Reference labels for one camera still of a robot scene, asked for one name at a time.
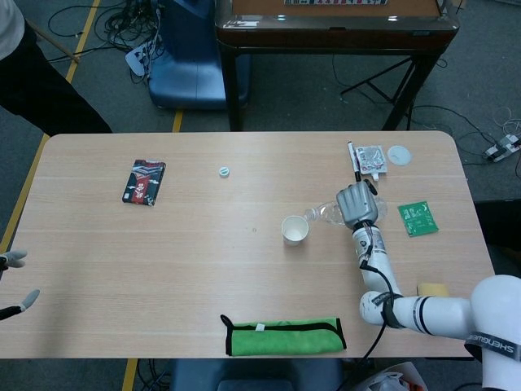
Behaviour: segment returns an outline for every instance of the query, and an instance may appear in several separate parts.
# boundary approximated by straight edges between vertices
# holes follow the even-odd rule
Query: plastic bottle
[[[374,202],[378,209],[378,220],[382,220],[387,215],[387,205],[382,198],[377,196],[374,198]],[[340,212],[340,207],[336,201],[329,201],[316,208],[306,209],[304,218],[308,222],[323,221],[334,226],[345,226],[342,212]]]

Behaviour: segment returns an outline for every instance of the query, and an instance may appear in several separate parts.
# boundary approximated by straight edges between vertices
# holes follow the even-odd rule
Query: paper cup
[[[282,222],[282,236],[284,243],[296,246],[308,235],[309,225],[301,216],[288,216]]]

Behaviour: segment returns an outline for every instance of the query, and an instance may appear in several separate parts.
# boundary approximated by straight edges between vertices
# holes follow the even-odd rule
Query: marker
[[[357,153],[355,148],[352,146],[352,142],[348,141],[349,155],[351,156],[352,169],[355,171],[355,179],[357,182],[361,182],[360,165],[358,164]]]

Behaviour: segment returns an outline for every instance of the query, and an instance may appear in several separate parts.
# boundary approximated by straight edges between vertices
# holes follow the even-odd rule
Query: table
[[[245,53],[408,55],[383,130],[395,130],[459,29],[450,0],[371,6],[285,6],[282,0],[217,0],[216,31],[230,130],[242,129],[236,57]]]
[[[379,182],[379,222],[405,295],[446,283],[468,297],[492,275],[453,140],[440,132],[59,135],[45,145],[4,273],[0,305],[42,293],[0,323],[0,358],[222,358],[234,322],[339,316],[360,357],[379,327],[358,313],[366,291],[350,232],[315,223],[299,247],[285,216],[354,182],[346,141],[403,144],[411,165]],[[166,162],[154,207],[123,204],[136,158]],[[220,178],[222,165],[230,176]],[[440,232],[410,239],[397,205],[428,200]],[[462,342],[389,330],[375,357],[467,356]]]

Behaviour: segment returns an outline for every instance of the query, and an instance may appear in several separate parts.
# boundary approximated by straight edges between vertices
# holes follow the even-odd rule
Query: green towel
[[[347,348],[339,318],[233,324],[221,315],[221,320],[228,330],[229,356],[319,354]]]

